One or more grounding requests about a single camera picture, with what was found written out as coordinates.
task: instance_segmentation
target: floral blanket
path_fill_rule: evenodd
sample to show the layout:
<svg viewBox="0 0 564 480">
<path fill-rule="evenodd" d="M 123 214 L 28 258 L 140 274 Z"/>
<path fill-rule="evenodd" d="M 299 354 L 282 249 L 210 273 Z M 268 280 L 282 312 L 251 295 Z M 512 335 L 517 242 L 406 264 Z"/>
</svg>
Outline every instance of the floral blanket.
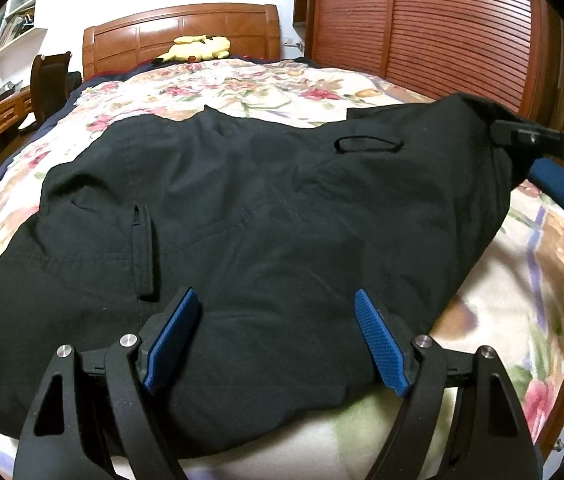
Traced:
<svg viewBox="0 0 564 480">
<path fill-rule="evenodd" d="M 85 90 L 74 110 L 9 166 L 0 182 L 0 255 L 37 211 L 46 172 L 72 161 L 113 121 L 137 114 L 184 120 L 207 105 L 232 116 L 305 127 L 310 135 L 309 128 L 344 120 L 350 107 L 427 100 L 374 76 L 288 60 L 182 64 L 100 84 Z M 564 211 L 528 182 L 513 191 L 504 224 L 432 334 L 442 346 L 461 351 L 493 346 L 537 438 L 564 378 Z M 436 471 L 442 457 L 454 395 L 444 395 L 422 478 Z M 363 479 L 400 402 L 378 386 L 350 406 L 307 414 L 256 442 L 182 465 L 192 480 Z M 16 448 L 16 441 L 0 435 L 5 478 Z M 132 478 L 124 460 L 115 462 L 120 474 Z"/>
</svg>

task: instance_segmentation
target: metal screw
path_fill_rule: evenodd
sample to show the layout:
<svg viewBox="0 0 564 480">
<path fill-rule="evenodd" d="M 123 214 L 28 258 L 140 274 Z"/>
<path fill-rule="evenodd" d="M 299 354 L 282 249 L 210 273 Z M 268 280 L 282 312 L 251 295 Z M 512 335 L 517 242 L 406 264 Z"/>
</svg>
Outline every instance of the metal screw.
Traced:
<svg viewBox="0 0 564 480">
<path fill-rule="evenodd" d="M 135 334 L 126 334 L 120 338 L 120 344 L 125 347 L 129 348 L 137 343 L 137 335 Z"/>
<path fill-rule="evenodd" d="M 495 350 L 490 346 L 483 346 L 482 348 L 480 348 L 480 354 L 482 354 L 487 359 L 493 359 L 497 355 L 495 353 Z"/>
<path fill-rule="evenodd" d="M 428 348 L 433 345 L 433 339 L 428 335 L 417 335 L 415 336 L 415 344 L 420 348 Z"/>
<path fill-rule="evenodd" d="M 562 439 L 559 438 L 559 439 L 555 442 L 555 445 L 553 446 L 553 450 L 554 450 L 554 451 L 557 451 L 558 453 L 560 453 L 563 449 L 564 449 L 564 443 L 563 443 Z"/>
<path fill-rule="evenodd" d="M 69 357 L 72 351 L 73 348 L 71 348 L 71 345 L 62 345 L 57 349 L 56 354 L 58 357 Z"/>
</svg>

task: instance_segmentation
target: black loop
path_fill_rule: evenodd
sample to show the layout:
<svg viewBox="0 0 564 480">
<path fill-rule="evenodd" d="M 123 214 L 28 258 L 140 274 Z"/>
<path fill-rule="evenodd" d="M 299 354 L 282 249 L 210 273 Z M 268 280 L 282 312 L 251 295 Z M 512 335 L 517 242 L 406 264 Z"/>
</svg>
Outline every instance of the black loop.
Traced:
<svg viewBox="0 0 564 480">
<path fill-rule="evenodd" d="M 390 148 L 373 148 L 373 147 L 363 147 L 363 148 L 359 148 L 359 149 L 346 149 L 342 146 L 342 140 L 349 140 L 349 139 L 371 139 L 371 140 L 378 140 L 379 142 L 383 142 L 385 144 L 389 144 L 391 147 Z M 402 148 L 402 146 L 404 146 L 404 142 L 402 140 L 399 141 L 394 141 L 394 140 L 388 140 L 388 139 L 383 139 L 382 137 L 374 137 L 374 136 L 370 136 L 370 135 L 353 135 L 353 136 L 345 136 L 345 137 L 340 137 L 339 139 L 336 139 L 335 142 L 333 143 L 335 150 L 338 153 L 352 153 L 352 152 L 390 152 L 390 153 L 396 153 L 399 152 L 400 149 Z"/>
</svg>

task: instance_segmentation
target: pikachu plush toy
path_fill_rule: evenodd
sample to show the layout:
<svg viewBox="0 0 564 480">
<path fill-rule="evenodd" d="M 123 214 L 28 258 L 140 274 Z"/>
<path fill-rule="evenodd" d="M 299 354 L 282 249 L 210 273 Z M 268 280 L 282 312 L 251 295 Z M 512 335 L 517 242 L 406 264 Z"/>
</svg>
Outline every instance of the pikachu plush toy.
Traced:
<svg viewBox="0 0 564 480">
<path fill-rule="evenodd" d="M 207 38 L 204 36 L 182 36 L 176 38 L 171 49 L 155 60 L 166 61 L 208 61 L 210 59 L 223 59 L 229 55 L 231 42 L 222 36 Z"/>
</svg>

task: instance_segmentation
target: yellow stuffed animal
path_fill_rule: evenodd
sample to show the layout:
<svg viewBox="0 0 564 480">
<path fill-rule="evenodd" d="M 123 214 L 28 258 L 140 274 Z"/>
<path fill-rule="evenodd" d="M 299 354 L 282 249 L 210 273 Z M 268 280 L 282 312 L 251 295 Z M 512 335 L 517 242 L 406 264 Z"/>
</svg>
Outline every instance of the yellow stuffed animal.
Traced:
<svg viewBox="0 0 564 480">
<path fill-rule="evenodd" d="M 171 49 L 156 59 L 165 61 L 208 61 L 210 59 L 223 59 L 229 55 L 231 42 L 222 36 L 207 38 L 204 36 L 182 36 L 176 38 Z"/>
</svg>

